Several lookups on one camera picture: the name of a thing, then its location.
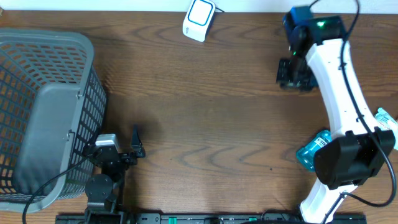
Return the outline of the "mint green wipes pack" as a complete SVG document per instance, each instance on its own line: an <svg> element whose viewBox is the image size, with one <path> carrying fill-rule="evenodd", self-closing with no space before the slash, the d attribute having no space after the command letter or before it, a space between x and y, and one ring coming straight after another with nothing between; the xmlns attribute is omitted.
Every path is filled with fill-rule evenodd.
<svg viewBox="0 0 398 224"><path fill-rule="evenodd" d="M397 139L397 121L383 108L378 108L374 116L383 131L391 130Z"/></svg>

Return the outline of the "grey plastic shopping basket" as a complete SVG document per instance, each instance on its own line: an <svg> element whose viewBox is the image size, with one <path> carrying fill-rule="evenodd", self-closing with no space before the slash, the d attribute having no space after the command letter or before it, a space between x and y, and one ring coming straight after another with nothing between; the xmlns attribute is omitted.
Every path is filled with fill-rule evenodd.
<svg viewBox="0 0 398 224"><path fill-rule="evenodd" d="M85 190L85 144L106 93L84 35L1 29L1 210L37 212Z"/></svg>

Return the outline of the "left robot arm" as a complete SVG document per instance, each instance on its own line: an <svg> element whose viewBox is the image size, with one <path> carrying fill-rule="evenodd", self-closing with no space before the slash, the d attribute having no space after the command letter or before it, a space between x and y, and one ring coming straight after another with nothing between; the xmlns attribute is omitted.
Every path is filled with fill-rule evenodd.
<svg viewBox="0 0 398 224"><path fill-rule="evenodd" d="M144 158L146 151L137 129L131 136L131 150L119 152L115 134L95 132L83 148L83 157L101 172L89 178L85 185L88 197L83 223L134 223L134 215L123 209L126 171Z"/></svg>

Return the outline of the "teal mouthwash bottle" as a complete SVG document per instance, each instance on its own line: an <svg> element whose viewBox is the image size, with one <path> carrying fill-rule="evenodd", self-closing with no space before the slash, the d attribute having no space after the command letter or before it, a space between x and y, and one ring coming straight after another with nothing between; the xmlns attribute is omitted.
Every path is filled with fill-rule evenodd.
<svg viewBox="0 0 398 224"><path fill-rule="evenodd" d="M296 152L296 158L307 170L314 172L315 153L332 141L329 130L320 131L314 139Z"/></svg>

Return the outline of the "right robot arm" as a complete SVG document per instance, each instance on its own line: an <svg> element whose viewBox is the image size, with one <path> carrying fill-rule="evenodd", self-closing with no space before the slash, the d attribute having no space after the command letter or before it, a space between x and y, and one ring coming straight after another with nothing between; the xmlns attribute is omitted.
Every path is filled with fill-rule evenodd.
<svg viewBox="0 0 398 224"><path fill-rule="evenodd" d="M346 197L391 165L396 139L379 128L364 99L351 61L351 29L341 17L315 17L310 6L299 6L283 25L291 56L280 60L276 81L283 89L318 88L331 131L331 142L314 155L317 179L300 216L304 223L330 223Z"/></svg>

